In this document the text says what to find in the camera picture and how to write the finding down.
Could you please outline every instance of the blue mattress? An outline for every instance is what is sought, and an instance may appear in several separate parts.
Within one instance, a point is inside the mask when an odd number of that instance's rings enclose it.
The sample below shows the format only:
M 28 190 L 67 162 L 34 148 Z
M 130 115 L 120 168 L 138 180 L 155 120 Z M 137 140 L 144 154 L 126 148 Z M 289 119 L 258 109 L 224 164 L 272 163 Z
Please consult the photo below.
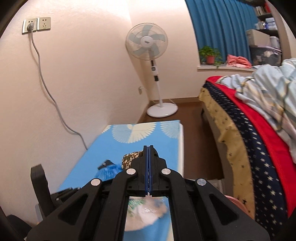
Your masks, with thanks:
M 159 157 L 166 160 L 168 168 L 177 171 L 179 123 L 179 120 L 173 120 L 107 126 L 66 177 L 59 191 L 69 187 L 84 186 L 94 178 L 98 166 L 105 160 L 120 164 L 125 154 L 143 150 L 144 145 L 153 145 Z M 124 240 L 165 241 L 169 226 L 170 213 L 167 212 L 150 226 L 137 231 L 125 232 Z

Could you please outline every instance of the silver bolt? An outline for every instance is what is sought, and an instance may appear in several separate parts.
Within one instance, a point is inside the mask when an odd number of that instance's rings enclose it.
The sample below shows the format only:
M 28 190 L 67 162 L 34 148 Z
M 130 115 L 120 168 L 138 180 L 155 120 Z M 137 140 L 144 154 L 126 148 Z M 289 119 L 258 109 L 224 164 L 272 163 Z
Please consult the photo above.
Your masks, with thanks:
M 129 174 L 129 175 L 133 175 L 136 173 L 136 170 L 134 168 L 129 168 L 126 170 L 126 173 Z
M 98 185 L 100 185 L 100 183 L 101 183 L 101 181 L 100 181 L 100 179 L 93 179 L 92 181 L 91 181 L 91 184 L 93 185 L 93 186 L 98 186 Z
M 164 168 L 164 169 L 161 170 L 161 173 L 164 174 L 164 175 L 169 175 L 170 174 L 170 169 Z
M 204 186 L 204 185 L 207 184 L 207 181 L 205 179 L 203 179 L 203 178 L 198 179 L 196 182 L 200 186 Z

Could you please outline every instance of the pink clothing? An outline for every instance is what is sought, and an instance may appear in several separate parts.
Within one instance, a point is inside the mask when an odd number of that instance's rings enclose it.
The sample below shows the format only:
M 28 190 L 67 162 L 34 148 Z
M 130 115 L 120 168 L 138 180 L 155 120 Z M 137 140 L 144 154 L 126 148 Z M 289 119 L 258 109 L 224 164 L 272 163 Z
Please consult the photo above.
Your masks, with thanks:
M 227 66 L 250 69 L 252 64 L 244 57 L 236 57 L 229 54 L 227 56 Z

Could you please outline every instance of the potted plant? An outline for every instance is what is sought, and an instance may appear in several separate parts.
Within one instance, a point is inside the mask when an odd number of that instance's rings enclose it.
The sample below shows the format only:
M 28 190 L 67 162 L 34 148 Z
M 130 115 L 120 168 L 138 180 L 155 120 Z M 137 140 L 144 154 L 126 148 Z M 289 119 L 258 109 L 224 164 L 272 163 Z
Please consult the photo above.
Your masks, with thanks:
M 220 63 L 219 60 L 222 59 L 220 51 L 216 48 L 212 48 L 210 46 L 204 46 L 200 51 L 201 60 L 206 60 L 207 64 L 215 64 Z

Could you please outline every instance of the window sill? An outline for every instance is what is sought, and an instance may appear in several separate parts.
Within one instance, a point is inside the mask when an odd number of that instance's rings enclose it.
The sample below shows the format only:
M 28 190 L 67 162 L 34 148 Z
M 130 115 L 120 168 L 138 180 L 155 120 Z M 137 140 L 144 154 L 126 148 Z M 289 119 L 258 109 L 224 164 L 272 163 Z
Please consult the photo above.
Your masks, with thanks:
M 202 69 L 225 69 L 225 70 L 237 70 L 237 71 L 246 71 L 246 72 L 254 72 L 255 69 L 245 69 L 245 68 L 238 68 L 238 67 L 229 67 L 229 66 L 216 66 L 213 65 L 206 65 L 202 64 L 201 66 L 197 67 L 197 70 L 202 70 Z

